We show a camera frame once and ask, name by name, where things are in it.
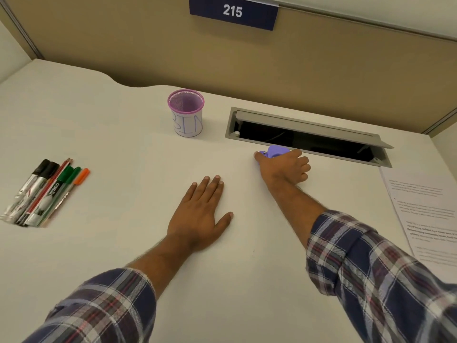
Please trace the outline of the person's left hand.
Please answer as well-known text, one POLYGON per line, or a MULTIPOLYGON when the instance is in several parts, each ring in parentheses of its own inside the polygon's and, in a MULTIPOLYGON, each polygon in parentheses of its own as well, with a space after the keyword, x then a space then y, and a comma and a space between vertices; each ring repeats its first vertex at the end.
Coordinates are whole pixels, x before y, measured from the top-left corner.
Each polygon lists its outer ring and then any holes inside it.
MULTIPOLYGON (((192 204, 187 207, 181 207, 180 202, 167 229, 167 239, 180 240, 191 252, 202 251, 214 243, 214 226, 219 221, 215 219, 217 208, 214 213, 205 213, 203 211, 204 187, 205 183, 204 179, 202 179, 197 184, 192 204)), ((221 197, 223 192, 224 182, 221 180, 221 197)))

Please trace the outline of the person's right hand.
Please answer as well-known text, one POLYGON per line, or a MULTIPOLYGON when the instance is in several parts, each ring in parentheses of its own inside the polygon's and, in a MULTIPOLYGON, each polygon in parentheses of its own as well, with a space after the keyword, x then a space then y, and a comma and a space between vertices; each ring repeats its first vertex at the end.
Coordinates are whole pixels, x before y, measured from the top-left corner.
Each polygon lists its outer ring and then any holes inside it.
POLYGON ((260 168, 260 173, 269 191, 278 190, 286 185, 296 186, 308 178, 311 170, 309 159, 300 149, 269 159, 260 168))

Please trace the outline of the purple stapler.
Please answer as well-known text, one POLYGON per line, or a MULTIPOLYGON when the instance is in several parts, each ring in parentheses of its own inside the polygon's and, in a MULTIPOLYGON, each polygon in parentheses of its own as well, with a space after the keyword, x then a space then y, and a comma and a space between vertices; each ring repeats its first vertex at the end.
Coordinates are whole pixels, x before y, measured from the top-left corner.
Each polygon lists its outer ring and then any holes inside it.
POLYGON ((290 152, 290 149, 279 146, 279 145, 270 145, 266 150, 260 150, 258 153, 262 154, 266 158, 273 159, 275 157, 287 154, 290 152))

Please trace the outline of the person's right forearm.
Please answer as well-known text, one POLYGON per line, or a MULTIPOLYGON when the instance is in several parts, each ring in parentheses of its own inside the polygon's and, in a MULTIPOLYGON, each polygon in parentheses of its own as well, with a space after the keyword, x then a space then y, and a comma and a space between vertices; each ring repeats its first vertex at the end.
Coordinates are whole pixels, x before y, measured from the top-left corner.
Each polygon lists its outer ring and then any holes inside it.
POLYGON ((457 284, 286 180, 267 187, 305 246, 312 283, 339 299, 364 343, 457 343, 457 284))

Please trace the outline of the person's left forearm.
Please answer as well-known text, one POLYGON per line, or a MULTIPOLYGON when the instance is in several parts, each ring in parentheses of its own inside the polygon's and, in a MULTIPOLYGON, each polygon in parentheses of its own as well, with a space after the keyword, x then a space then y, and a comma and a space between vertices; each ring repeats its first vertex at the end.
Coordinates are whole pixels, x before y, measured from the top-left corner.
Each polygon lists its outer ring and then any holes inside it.
POLYGON ((138 268, 121 267, 81 284, 49 312, 43 324, 22 343, 149 343, 156 319, 155 287, 166 287, 196 242, 166 236, 142 258, 153 281, 138 268))

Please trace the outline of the purple mesh pen cup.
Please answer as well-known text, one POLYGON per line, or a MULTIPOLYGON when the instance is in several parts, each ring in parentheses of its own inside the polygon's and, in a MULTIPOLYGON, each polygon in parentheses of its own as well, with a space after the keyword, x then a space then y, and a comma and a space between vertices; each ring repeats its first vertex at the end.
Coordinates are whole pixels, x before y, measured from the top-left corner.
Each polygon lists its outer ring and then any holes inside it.
POLYGON ((174 131, 185 138, 193 138, 203 131, 204 97, 197 91, 181 89, 167 99, 172 112, 174 131))

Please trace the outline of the orange cap thin pen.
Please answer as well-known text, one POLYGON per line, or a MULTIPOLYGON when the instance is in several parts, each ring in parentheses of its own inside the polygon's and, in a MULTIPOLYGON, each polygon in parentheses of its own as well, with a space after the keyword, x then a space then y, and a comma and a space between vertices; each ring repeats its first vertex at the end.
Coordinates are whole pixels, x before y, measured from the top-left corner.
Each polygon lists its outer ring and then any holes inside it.
POLYGON ((73 183, 70 185, 70 189, 67 190, 66 194, 64 194, 64 196, 62 197, 62 199, 60 200, 60 202, 57 204, 57 206, 54 208, 54 210, 52 211, 52 213, 50 213, 50 215, 47 217, 47 219, 44 221, 44 224, 41 225, 41 227, 45 227, 47 221, 52 217, 52 215, 54 213, 57 212, 58 208, 60 207, 60 205, 64 202, 64 200, 67 198, 67 196, 71 193, 72 189, 75 187, 75 186, 78 186, 80 184, 82 184, 84 182, 84 180, 87 178, 87 176, 89 175, 90 173, 90 170, 88 168, 84 168, 81 170, 81 172, 79 173, 79 175, 77 176, 77 178, 73 181, 73 183))

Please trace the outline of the green cap thin pen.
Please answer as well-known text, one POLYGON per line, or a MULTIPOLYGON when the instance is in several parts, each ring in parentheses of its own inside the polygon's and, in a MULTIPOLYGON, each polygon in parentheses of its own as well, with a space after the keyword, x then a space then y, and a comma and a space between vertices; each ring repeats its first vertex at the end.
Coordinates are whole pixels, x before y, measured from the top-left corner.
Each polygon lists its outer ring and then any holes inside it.
POLYGON ((81 167, 74 168, 72 174, 67 178, 67 180, 62 185, 60 185, 60 188, 54 192, 54 196, 50 201, 49 206, 44 210, 42 217, 38 221, 38 227, 41 227, 41 225, 44 224, 44 221, 47 219, 50 213, 52 213, 52 211, 60 202, 64 194, 66 194, 67 190, 70 189, 70 185, 77 178, 81 170, 81 167))

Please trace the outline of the green cap whiteboard marker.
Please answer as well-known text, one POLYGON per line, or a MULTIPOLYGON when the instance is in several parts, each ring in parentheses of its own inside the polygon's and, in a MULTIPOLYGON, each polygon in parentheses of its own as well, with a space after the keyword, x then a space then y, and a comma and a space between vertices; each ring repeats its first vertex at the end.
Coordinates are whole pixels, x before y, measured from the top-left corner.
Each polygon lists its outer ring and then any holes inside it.
POLYGON ((74 168, 72 166, 68 166, 64 171, 62 171, 45 197, 40 200, 35 210, 25 220, 25 226, 37 226, 37 221, 42 217, 44 210, 49 206, 49 203, 54 196, 54 192, 58 190, 60 185, 62 185, 67 180, 67 178, 72 174, 73 170, 74 168))

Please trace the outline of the blue number sign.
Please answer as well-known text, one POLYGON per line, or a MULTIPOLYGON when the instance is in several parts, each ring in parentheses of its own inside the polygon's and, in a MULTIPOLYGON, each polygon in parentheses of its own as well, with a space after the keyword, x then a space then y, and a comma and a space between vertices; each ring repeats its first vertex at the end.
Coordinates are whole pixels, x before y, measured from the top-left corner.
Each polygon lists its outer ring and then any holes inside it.
POLYGON ((272 31, 279 5, 262 0, 188 0, 191 15, 272 31))

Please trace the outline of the black cap whiteboard marker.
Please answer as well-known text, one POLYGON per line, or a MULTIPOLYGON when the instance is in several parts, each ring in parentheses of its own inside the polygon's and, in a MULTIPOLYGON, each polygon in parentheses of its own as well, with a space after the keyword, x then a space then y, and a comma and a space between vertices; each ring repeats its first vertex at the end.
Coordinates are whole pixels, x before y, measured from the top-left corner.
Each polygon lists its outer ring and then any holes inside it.
POLYGON ((13 203, 7 207, 2 215, 0 215, 0 220, 6 221, 22 204, 26 198, 26 194, 31 189, 32 185, 38 179, 39 175, 44 172, 47 166, 50 164, 48 159, 44 159, 38 167, 31 173, 30 177, 26 180, 23 186, 20 188, 19 192, 15 195, 13 203))
POLYGON ((13 213, 10 214, 10 221, 13 224, 19 224, 18 221, 23 213, 26 212, 29 205, 33 202, 39 192, 43 189, 44 185, 48 182, 48 180, 54 175, 56 170, 58 170, 60 164, 55 162, 49 162, 49 164, 44 168, 42 172, 38 175, 35 182, 31 185, 31 187, 26 190, 21 201, 18 203, 17 207, 14 209, 13 213))

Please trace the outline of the printed white paper sheet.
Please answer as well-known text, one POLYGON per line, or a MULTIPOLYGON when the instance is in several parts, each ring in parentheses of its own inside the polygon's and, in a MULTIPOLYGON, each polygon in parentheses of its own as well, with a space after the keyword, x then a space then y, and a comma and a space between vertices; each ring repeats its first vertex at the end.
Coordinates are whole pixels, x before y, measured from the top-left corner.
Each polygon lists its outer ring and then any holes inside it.
POLYGON ((457 267, 457 182, 387 167, 380 173, 415 257, 457 267))

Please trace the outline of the grey partition frame strip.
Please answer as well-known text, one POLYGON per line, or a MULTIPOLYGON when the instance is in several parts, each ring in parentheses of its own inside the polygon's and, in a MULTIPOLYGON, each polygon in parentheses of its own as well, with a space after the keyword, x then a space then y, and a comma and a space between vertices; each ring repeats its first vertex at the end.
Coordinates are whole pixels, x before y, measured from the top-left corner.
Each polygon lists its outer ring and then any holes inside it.
POLYGON ((14 40, 26 52, 31 60, 44 59, 42 53, 34 44, 30 35, 15 16, 6 0, 0 0, 0 22, 3 23, 14 40))
POLYGON ((457 122, 457 107, 454 108, 447 115, 432 124, 429 128, 424 130, 422 134, 429 135, 431 138, 446 130, 457 122))

